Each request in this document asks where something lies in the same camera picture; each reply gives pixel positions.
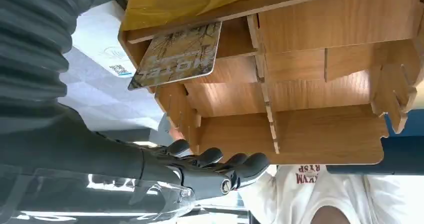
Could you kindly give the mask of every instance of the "qr code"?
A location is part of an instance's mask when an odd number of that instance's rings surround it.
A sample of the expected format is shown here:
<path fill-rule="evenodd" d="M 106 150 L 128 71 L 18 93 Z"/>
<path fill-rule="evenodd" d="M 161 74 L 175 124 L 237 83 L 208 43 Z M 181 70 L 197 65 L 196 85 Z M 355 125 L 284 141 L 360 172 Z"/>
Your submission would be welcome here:
<path fill-rule="evenodd" d="M 112 68 L 112 70 L 114 70 L 118 75 L 125 75 L 125 74 L 129 74 L 130 73 L 129 71 L 127 71 L 121 65 L 111 65 L 109 67 Z"/>

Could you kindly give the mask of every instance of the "clear plastic cover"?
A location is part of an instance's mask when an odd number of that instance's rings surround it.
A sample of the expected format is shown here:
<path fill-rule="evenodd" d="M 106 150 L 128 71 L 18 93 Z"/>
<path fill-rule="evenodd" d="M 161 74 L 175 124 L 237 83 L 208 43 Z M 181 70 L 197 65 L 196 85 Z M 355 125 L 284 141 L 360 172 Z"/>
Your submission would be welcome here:
<path fill-rule="evenodd" d="M 144 224 L 190 212 L 189 188 L 160 181 L 0 165 L 0 224 Z"/>

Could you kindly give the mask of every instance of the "person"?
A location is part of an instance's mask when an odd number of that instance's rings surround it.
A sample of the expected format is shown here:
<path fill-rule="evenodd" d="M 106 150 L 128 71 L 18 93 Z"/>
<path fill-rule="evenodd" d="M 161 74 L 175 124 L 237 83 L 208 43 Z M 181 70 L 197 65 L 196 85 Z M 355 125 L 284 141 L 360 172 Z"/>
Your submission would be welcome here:
<path fill-rule="evenodd" d="M 331 174 L 322 164 L 282 165 L 239 190 L 261 224 L 420 223 L 422 176 Z"/>

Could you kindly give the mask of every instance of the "white surface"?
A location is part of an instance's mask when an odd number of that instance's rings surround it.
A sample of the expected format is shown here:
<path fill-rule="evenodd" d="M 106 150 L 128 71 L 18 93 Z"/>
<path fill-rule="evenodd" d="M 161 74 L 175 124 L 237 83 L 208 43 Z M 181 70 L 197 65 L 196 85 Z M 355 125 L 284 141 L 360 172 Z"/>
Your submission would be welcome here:
<path fill-rule="evenodd" d="M 324 206 L 339 209 L 350 224 L 406 224 L 422 219 L 423 185 L 423 176 L 330 174 L 325 165 L 283 165 L 275 177 L 266 173 L 239 193 L 261 224 L 310 224 Z"/>
<path fill-rule="evenodd" d="M 75 48 L 114 76 L 131 78 L 136 69 L 118 41 L 123 16 L 124 10 L 115 1 L 96 6 L 78 17 L 72 41 Z"/>
<path fill-rule="evenodd" d="M 146 89 L 129 91 L 131 78 L 112 75 L 76 48 L 65 57 L 69 70 L 60 79 L 67 96 L 59 102 L 77 110 L 90 130 L 157 130 L 164 113 Z"/>

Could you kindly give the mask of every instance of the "wooden compartment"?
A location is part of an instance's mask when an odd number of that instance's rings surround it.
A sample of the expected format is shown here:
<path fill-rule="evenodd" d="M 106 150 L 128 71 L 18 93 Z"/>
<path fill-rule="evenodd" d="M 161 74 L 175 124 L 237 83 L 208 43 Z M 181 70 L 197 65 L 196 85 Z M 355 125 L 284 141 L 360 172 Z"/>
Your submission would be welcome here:
<path fill-rule="evenodd" d="M 264 9 L 245 0 L 250 9 L 234 3 L 119 38 L 137 66 L 151 35 L 224 21 L 210 75 L 151 90 L 195 152 L 217 147 L 226 159 L 262 152 L 273 164 L 378 163 L 387 135 L 382 115 L 399 133 L 424 100 L 417 91 L 423 4 L 304 1 Z"/>

